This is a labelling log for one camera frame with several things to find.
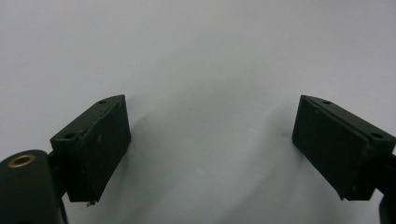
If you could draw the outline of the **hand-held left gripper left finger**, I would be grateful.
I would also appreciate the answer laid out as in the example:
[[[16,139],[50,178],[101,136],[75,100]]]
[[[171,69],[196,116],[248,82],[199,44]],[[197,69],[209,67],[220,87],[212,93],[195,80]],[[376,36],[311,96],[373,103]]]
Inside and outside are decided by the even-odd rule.
[[[50,139],[72,202],[98,202],[131,143],[123,94],[100,100]]]

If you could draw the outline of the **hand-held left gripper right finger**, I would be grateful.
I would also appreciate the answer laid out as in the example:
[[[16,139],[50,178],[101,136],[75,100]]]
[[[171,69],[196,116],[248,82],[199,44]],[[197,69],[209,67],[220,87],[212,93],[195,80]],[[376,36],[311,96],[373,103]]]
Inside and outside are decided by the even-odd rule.
[[[339,105],[301,96],[292,143],[341,199],[368,201],[376,189],[396,199],[396,137]]]

